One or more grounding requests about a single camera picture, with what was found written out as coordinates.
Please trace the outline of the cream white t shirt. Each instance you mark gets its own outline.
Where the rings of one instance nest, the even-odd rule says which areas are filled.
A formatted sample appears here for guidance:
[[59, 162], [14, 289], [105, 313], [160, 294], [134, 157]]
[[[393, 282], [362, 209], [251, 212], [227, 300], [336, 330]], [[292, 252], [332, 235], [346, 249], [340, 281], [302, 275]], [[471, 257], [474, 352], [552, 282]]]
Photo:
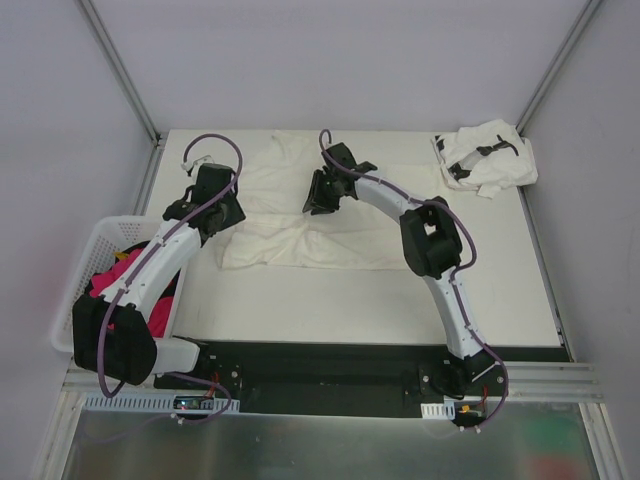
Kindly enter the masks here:
[[351, 196], [311, 194], [313, 176], [326, 172], [316, 140], [272, 133], [268, 146], [244, 163], [238, 200], [246, 218], [216, 242], [218, 267], [406, 269], [394, 220]]

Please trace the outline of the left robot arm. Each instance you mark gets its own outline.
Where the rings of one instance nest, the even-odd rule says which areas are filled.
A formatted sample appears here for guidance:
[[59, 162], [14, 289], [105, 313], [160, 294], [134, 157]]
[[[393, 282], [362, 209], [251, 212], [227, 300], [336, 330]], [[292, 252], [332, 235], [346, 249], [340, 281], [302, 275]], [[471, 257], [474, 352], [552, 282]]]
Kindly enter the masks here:
[[110, 285], [84, 293], [72, 307], [76, 365], [130, 385], [176, 372], [188, 388], [204, 387], [210, 363], [196, 342], [162, 334], [150, 322], [165, 291], [189, 260], [217, 233], [245, 218], [236, 173], [204, 164], [196, 181], [162, 215], [156, 234]]

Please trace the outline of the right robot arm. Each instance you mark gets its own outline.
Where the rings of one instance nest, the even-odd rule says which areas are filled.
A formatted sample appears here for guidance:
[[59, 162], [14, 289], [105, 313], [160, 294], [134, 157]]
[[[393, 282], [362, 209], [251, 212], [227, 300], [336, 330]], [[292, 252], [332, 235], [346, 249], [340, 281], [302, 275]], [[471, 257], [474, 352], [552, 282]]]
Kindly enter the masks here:
[[497, 363], [496, 356], [473, 319], [458, 277], [462, 263], [461, 238], [469, 232], [442, 197], [417, 199], [373, 172], [369, 162], [358, 163], [343, 143], [320, 147], [325, 165], [314, 171], [303, 211], [311, 215], [339, 210], [350, 197], [375, 207], [399, 226], [403, 256], [409, 269], [429, 288], [446, 336], [448, 360], [430, 375], [436, 392], [454, 399], [473, 394]]

